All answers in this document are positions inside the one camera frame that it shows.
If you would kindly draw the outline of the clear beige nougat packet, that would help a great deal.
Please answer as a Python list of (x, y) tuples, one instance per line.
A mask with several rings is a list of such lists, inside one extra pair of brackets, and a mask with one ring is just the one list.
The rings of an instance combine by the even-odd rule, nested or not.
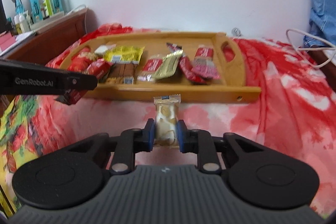
[(154, 97), (155, 145), (178, 148), (177, 121), (181, 95)]

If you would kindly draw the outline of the red peanut snack bag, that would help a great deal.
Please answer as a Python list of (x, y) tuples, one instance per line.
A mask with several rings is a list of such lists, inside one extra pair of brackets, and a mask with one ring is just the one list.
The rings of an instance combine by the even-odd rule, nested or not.
[(80, 50), (75, 57), (72, 57), (68, 70), (73, 72), (83, 72), (97, 59), (98, 55), (91, 52), (90, 48), (85, 47)]

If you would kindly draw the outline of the brown almond chocolate packet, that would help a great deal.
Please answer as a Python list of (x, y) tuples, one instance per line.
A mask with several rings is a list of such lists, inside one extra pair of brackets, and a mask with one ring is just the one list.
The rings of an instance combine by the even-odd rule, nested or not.
[(104, 77), (106, 84), (133, 84), (135, 70), (137, 65), (129, 64), (114, 64), (109, 73)]

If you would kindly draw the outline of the pink patterned cake packet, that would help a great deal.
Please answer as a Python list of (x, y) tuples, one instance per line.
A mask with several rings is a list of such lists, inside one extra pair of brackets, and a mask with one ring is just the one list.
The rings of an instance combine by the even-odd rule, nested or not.
[(192, 62), (192, 72), (205, 79), (220, 79), (219, 72), (214, 64), (214, 49), (200, 45)]

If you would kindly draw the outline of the long red stick packet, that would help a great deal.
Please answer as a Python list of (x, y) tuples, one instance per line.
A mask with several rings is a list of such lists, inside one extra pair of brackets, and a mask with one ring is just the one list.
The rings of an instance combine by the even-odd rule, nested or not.
[[(166, 43), (166, 45), (171, 52), (182, 50), (181, 46), (173, 44), (173, 43)], [(189, 57), (185, 53), (183, 53), (183, 55), (180, 57), (178, 66), (179, 66), (179, 69), (184, 74), (184, 76), (191, 83), (198, 84), (198, 85), (205, 85), (206, 84), (206, 81), (203, 78), (201, 78), (201, 76), (196, 75), (192, 71), (193, 65), (191, 64), (191, 61), (190, 61)]]

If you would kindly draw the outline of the dark red chocolate bar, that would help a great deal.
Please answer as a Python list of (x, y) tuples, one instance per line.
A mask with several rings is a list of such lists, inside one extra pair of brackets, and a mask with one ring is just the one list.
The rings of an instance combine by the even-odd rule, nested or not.
[(86, 67), (77, 78), (72, 78), (72, 86), (67, 88), (55, 101), (65, 105), (75, 105), (86, 93), (94, 90), (98, 82), (110, 71), (114, 63), (97, 59)]

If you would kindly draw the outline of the gold wafer bar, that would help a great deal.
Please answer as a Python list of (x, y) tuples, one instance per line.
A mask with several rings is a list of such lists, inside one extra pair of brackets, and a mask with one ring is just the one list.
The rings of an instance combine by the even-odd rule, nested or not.
[(179, 59), (183, 55), (183, 50), (169, 53), (163, 58), (163, 62), (158, 70), (154, 73), (155, 80), (166, 79), (173, 76), (177, 70)]

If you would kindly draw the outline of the yellow snack bag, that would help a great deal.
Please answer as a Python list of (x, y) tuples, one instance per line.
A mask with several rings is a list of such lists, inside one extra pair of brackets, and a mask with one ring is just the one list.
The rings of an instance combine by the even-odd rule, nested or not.
[(103, 58), (104, 60), (115, 64), (138, 65), (144, 49), (144, 47), (117, 46), (107, 50), (103, 54)]

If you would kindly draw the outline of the clear white marshmallow packet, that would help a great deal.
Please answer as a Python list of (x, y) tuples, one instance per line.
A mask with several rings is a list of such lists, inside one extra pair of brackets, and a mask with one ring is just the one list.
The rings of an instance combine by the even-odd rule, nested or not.
[(103, 44), (103, 45), (100, 45), (95, 51), (94, 53), (96, 55), (99, 55), (99, 56), (103, 56), (104, 53), (108, 50), (111, 50), (115, 47), (116, 45), (115, 44), (112, 44), (112, 45), (106, 45), (106, 44)]

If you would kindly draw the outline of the red Biscoff biscuit packet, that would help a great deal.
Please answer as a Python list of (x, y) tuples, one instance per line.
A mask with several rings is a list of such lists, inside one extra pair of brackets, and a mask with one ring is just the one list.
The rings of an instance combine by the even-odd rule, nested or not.
[(141, 82), (154, 82), (154, 73), (158, 70), (163, 62), (162, 55), (150, 56), (137, 76), (137, 80)]

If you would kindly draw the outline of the brown wooden cabinet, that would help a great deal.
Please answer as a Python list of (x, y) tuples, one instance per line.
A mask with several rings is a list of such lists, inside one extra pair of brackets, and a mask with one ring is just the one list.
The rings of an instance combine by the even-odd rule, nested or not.
[(87, 33), (87, 11), (87, 8), (81, 9), (43, 27), (2, 58), (46, 65)]

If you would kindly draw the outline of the small white bottle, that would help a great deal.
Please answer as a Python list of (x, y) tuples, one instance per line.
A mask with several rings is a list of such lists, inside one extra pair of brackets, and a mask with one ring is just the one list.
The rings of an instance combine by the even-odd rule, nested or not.
[(24, 12), (19, 14), (19, 24), (23, 33), (30, 31), (29, 23)]

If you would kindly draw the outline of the teal spray bottle left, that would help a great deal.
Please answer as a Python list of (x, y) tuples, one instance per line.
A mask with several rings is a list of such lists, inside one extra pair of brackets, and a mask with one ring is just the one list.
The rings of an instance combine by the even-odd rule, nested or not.
[(43, 20), (39, 0), (30, 0), (31, 10), (32, 10), (32, 19), (34, 23), (40, 22)]

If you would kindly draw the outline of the wooden serving tray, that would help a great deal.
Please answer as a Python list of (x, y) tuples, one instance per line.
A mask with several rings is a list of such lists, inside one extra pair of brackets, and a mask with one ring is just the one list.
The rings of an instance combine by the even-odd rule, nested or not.
[(238, 45), (224, 33), (145, 32), (88, 40), (64, 59), (68, 69), (80, 52), (102, 51), (113, 63), (86, 96), (123, 101), (151, 101), (179, 94), (183, 102), (247, 103), (261, 88), (246, 84)]

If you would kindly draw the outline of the green spray bottle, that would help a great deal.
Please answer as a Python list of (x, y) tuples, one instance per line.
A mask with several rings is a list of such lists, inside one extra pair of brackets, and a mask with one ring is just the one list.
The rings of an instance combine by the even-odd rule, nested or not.
[(51, 0), (43, 0), (43, 5), (45, 7), (45, 15), (46, 16), (52, 16), (54, 14), (52, 9), (52, 3)]

